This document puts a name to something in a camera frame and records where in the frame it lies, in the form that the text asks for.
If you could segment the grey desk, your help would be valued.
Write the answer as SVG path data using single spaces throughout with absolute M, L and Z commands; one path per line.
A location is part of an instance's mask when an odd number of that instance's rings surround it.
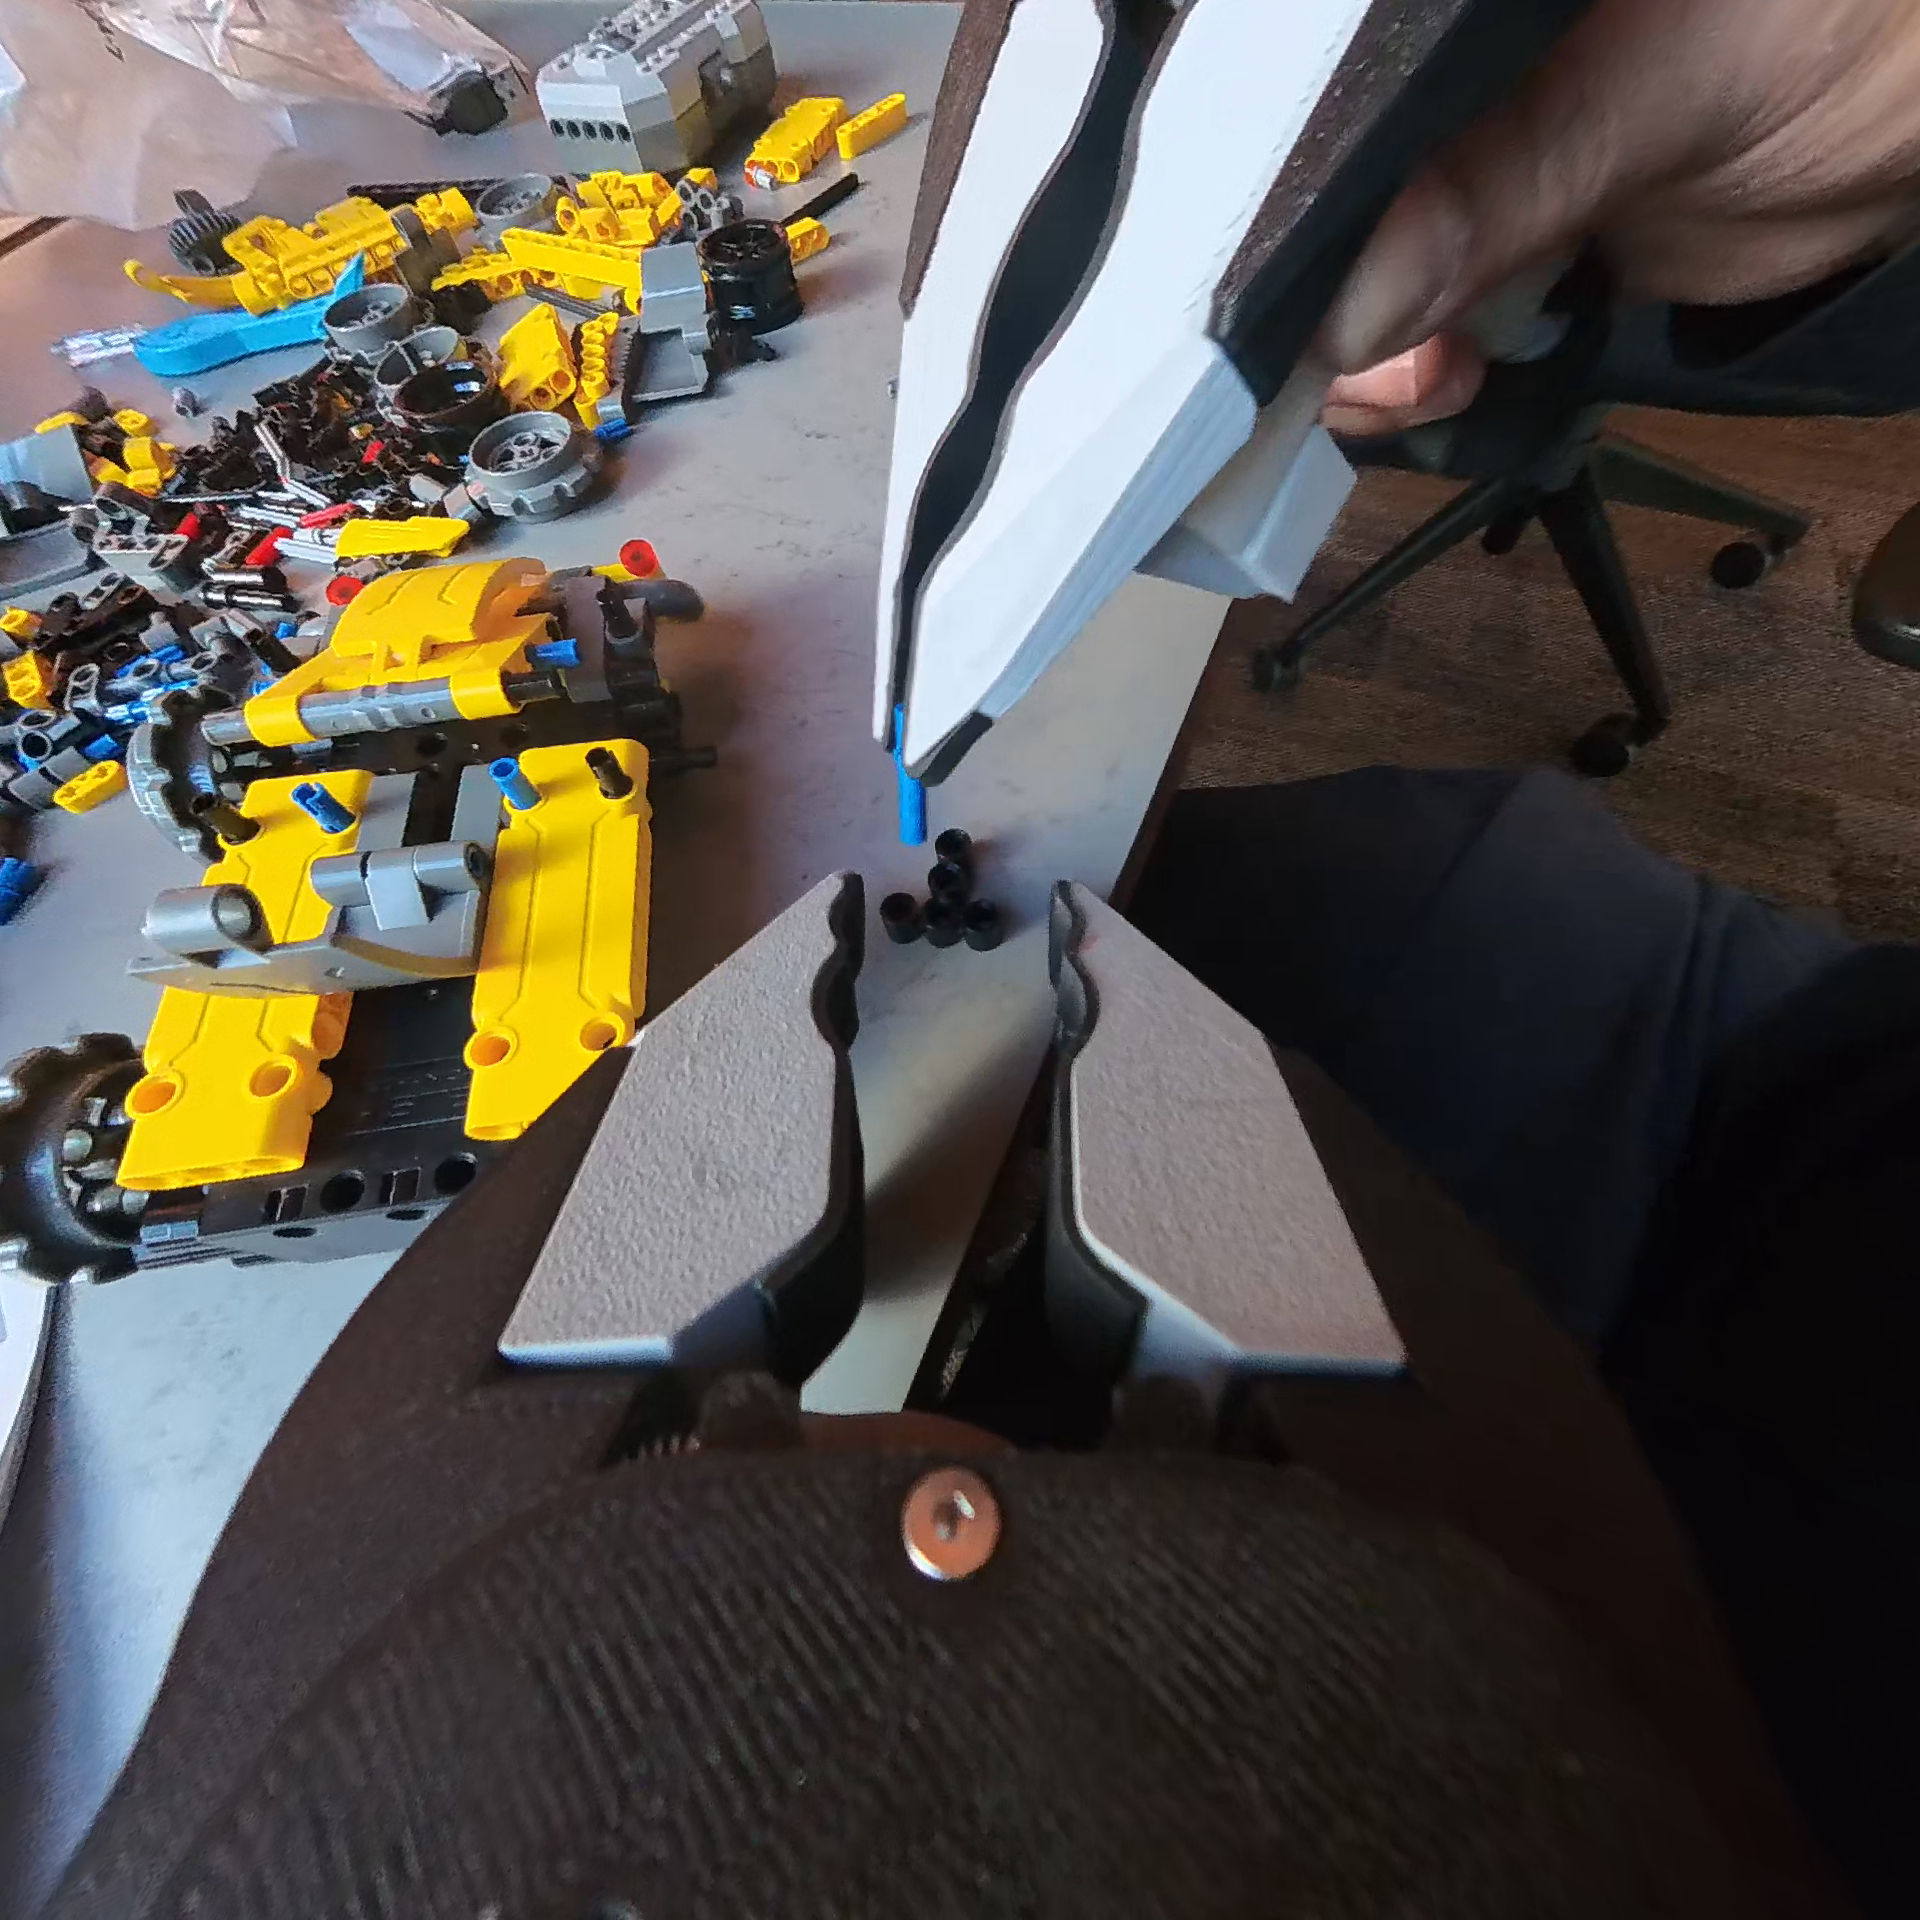
M 958 7 L 768 4 L 789 92 L 903 92 L 913 125 L 857 165 L 800 273 L 775 361 L 670 406 L 614 450 L 590 506 L 508 536 L 553 564 L 646 536 L 705 617 L 661 639 L 717 766 L 656 802 L 653 1005 L 689 990 L 822 876 L 918 890 L 872 743 L 872 615 L 893 436 L 900 280 L 927 110 Z M 862 1311 L 806 1384 L 819 1410 L 897 1408 L 942 1318 L 1048 1039 L 1053 877 L 1113 884 L 1228 608 L 1134 578 L 929 796 L 997 837 L 995 950 L 889 944 L 857 982 L 870 1184 Z M 387 1255 L 188 1264 L 59 1294 L 5 1522 L 5 1916 L 35 1916 L 152 1702 L 179 1622 L 259 1452 Z

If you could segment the light blue curved brick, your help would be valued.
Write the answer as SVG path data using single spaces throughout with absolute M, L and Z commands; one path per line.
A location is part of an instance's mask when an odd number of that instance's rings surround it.
M 252 277 L 238 277 L 238 289 L 256 303 L 216 306 L 193 317 L 161 326 L 96 326 L 65 334 L 51 348 L 71 367 L 101 364 L 131 352 L 143 369 L 158 376 L 192 376 L 228 364 L 317 345 L 324 337 L 324 313 L 337 300 L 336 279 L 356 292 L 366 280 L 368 255 L 356 252 L 337 271 L 320 273 L 320 289 L 308 300 L 289 300 L 288 287 L 262 292 Z

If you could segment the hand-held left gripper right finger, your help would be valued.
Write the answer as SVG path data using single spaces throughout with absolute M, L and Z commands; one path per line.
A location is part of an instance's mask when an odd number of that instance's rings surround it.
M 1077 879 L 1057 1004 L 1046 1320 L 1107 1384 L 1398 1377 L 1400 1332 L 1262 1031 Z

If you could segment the grey battery box brick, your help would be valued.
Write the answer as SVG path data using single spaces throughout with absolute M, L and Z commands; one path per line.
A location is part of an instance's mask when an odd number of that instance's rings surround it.
M 534 74 L 567 173 L 675 175 L 761 112 L 776 56 L 755 1 L 637 1 Z

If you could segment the black brick connector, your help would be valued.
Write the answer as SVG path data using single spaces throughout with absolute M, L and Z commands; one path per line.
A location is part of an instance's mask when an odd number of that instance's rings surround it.
M 989 952 L 1000 945 L 1012 921 L 1008 906 L 982 890 L 982 844 L 964 828 L 945 828 L 933 838 L 933 861 L 918 896 L 893 890 L 877 904 L 883 934 L 891 944 L 927 944 L 945 950 L 966 945 Z

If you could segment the clear plastic bags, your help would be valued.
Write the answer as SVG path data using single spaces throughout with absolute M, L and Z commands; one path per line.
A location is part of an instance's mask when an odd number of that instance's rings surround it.
M 485 133 L 533 93 L 447 4 L 5 1 L 1 209 L 150 228 L 179 188 L 241 198 L 294 145 L 297 106 Z

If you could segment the pile of loose toy bricks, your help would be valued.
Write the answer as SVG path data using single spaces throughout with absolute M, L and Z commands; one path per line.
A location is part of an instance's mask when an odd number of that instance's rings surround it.
M 356 184 L 307 224 L 181 193 L 171 244 L 196 273 L 127 273 L 200 300 L 189 317 L 253 306 L 241 273 L 308 300 L 363 252 L 366 280 L 336 279 L 323 343 L 279 349 L 300 366 L 185 439 L 200 394 L 181 378 L 167 418 L 81 391 L 5 439 L 5 615 L 118 576 L 188 621 L 252 615 L 303 656 L 361 583 L 479 560 L 494 529 L 576 511 L 646 415 L 776 356 L 805 308 L 800 268 L 859 189 L 854 158 L 905 124 L 900 92 L 854 116 L 800 98 L 734 178 Z M 80 816 L 5 814 L 5 924 L 46 882 L 23 854 L 35 825 Z

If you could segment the yellow toy brick vehicle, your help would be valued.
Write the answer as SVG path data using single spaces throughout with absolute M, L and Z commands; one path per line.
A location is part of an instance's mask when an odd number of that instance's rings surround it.
M 5 1272 L 395 1252 L 629 1045 L 651 783 L 712 766 L 656 624 L 701 612 L 645 538 L 384 572 L 303 656 L 118 576 L 6 612 L 5 814 L 127 796 L 196 877 L 143 1037 L 5 1066 Z

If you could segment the building instruction booklet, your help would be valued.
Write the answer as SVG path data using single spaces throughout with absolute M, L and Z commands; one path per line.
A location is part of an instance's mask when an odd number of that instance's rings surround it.
M 40 1280 L 1 1271 L 1 1525 L 28 1455 L 40 1381 L 53 1349 L 59 1294 Z

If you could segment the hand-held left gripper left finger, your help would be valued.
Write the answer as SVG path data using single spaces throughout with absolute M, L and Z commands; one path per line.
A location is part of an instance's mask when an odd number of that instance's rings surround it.
M 862 1305 L 862 877 L 819 882 L 631 1045 L 497 1336 L 534 1367 L 800 1386 Z

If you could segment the black office chair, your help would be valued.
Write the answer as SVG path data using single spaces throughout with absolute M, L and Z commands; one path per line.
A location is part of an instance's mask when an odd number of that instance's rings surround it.
M 1348 440 L 1360 480 L 1300 608 L 1254 600 L 1236 717 L 1271 736 L 1374 701 L 1398 749 L 1527 736 L 1611 776 L 1684 752 L 1827 736 L 1853 685 L 1857 573 L 1916 506 L 1916 418 L 1590 406 L 1529 455 L 1451 428 Z

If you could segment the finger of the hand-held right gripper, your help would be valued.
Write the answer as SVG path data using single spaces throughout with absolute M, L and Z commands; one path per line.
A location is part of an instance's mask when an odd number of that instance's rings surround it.
M 933 106 L 900 280 L 903 337 L 877 576 L 877 726 L 905 698 L 908 562 L 933 469 L 981 394 L 1017 231 L 1068 158 L 1116 55 L 1116 4 L 964 4 Z
M 1352 488 L 1313 415 L 1312 352 L 1247 391 L 1192 330 L 1120 343 L 1100 277 L 1039 369 L 982 391 L 942 445 L 910 550 L 910 770 L 945 774 L 1134 572 L 1291 599 Z

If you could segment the person's right hand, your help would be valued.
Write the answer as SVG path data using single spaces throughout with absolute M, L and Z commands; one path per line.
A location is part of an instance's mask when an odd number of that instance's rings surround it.
M 1787 296 L 1916 231 L 1916 1 L 1607 1 L 1407 182 L 1320 326 L 1323 424 L 1453 415 L 1461 320 L 1595 244 L 1628 295 Z

